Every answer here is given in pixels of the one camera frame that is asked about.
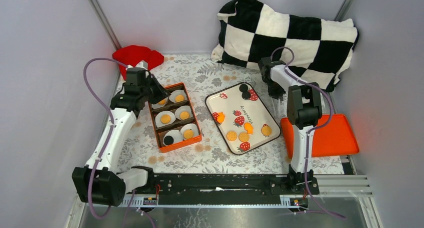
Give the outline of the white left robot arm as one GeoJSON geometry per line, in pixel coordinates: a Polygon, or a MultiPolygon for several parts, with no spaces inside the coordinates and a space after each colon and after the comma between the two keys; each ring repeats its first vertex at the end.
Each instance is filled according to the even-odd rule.
{"type": "Polygon", "coordinates": [[[127,135],[145,103],[159,102],[169,93],[148,70],[139,67],[126,70],[122,88],[111,100],[109,118],[95,151],[71,176],[84,203],[117,207],[132,190],[148,194],[155,188],[150,168],[135,167],[120,174],[116,170],[127,135]]]}

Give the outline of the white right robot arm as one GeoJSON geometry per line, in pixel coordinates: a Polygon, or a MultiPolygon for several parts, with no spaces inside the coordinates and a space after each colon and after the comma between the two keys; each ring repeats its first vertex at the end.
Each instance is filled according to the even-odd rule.
{"type": "Polygon", "coordinates": [[[293,154],[287,175],[287,188],[293,194],[301,193],[313,180],[312,140],[314,128],[322,117],[320,89],[316,83],[308,83],[282,61],[264,57],[258,62],[262,80],[267,84],[270,96],[280,90],[287,94],[287,118],[293,129],[293,154]]]}

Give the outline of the metal serving tongs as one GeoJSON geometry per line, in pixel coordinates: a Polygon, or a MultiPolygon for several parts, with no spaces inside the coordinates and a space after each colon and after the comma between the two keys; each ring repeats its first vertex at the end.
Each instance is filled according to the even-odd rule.
{"type": "Polygon", "coordinates": [[[272,99],[273,109],[274,109],[275,115],[277,117],[283,116],[283,110],[284,110],[284,100],[283,99],[284,99],[283,97],[278,97],[278,98],[272,99]]]}

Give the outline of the white strawberry tray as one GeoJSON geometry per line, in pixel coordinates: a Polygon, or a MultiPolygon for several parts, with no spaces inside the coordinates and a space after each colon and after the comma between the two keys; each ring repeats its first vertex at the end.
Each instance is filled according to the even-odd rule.
{"type": "Polygon", "coordinates": [[[277,139],[282,131],[276,120],[266,108],[265,104],[257,95],[253,87],[246,83],[238,83],[216,93],[210,94],[205,99],[205,104],[214,119],[213,114],[223,112],[225,120],[222,124],[215,123],[231,153],[243,155],[260,146],[263,146],[277,139]],[[239,91],[241,84],[248,86],[251,94],[249,100],[242,98],[239,91]],[[244,123],[251,123],[253,134],[249,134],[249,141],[242,143],[238,136],[241,132],[246,132],[244,123]],[[236,141],[228,141],[226,134],[229,131],[237,132],[236,141]]]}

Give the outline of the orange tin lid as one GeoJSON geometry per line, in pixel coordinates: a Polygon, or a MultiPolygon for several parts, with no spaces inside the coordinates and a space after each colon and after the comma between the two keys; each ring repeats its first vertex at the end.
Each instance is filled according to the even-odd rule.
{"type": "MultiPolygon", "coordinates": [[[[323,115],[318,125],[323,125],[329,115],[323,115]]],[[[294,152],[294,131],[288,118],[280,121],[282,134],[287,148],[287,155],[291,159],[294,152]]],[[[312,146],[312,157],[347,156],[360,152],[351,126],[343,114],[335,114],[328,125],[315,130],[312,146]]]]}

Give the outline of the orange cookie tin box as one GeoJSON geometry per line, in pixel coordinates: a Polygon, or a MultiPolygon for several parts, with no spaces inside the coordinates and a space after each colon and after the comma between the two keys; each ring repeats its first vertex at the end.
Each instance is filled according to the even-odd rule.
{"type": "Polygon", "coordinates": [[[154,135],[156,137],[157,145],[158,145],[159,151],[161,153],[167,153],[167,152],[171,152],[171,151],[174,151],[174,150],[183,148],[183,147],[187,147],[189,145],[193,145],[195,143],[198,143],[198,142],[200,142],[202,140],[201,129],[200,129],[198,120],[196,118],[196,115],[194,113],[194,107],[192,106],[190,97],[188,95],[189,93],[188,93],[188,91],[186,89],[185,84],[184,83],[177,83],[177,84],[170,85],[170,86],[166,87],[166,90],[170,94],[171,94],[172,91],[179,90],[179,89],[184,90],[185,93],[187,94],[187,100],[186,101],[179,102],[179,103],[172,103],[172,102],[169,101],[169,97],[168,97],[168,98],[166,98],[166,99],[168,99],[168,103],[164,107],[159,108],[159,109],[152,109],[152,107],[151,107],[152,104],[151,103],[148,104],[149,110],[150,110],[150,116],[151,116],[152,122],[153,122],[154,135]],[[157,128],[156,127],[155,116],[158,113],[160,113],[162,111],[171,111],[172,113],[175,113],[175,110],[177,108],[179,108],[181,106],[184,106],[184,105],[188,105],[188,106],[191,107],[191,110],[192,110],[192,113],[193,113],[193,117],[192,118],[189,118],[189,119],[183,120],[183,121],[181,121],[181,120],[179,120],[179,119],[176,118],[176,120],[172,124],[170,124],[170,125],[166,125],[166,126],[163,126],[163,127],[160,127],[160,128],[157,128]],[[179,143],[176,143],[176,144],[173,144],[173,145],[170,145],[170,146],[164,146],[163,145],[163,138],[164,138],[165,134],[168,131],[170,131],[170,130],[179,130],[180,131],[180,129],[184,125],[190,124],[190,123],[194,123],[194,124],[197,125],[198,130],[199,130],[199,136],[194,137],[194,138],[189,139],[189,140],[183,140],[183,141],[181,141],[179,143]]]}

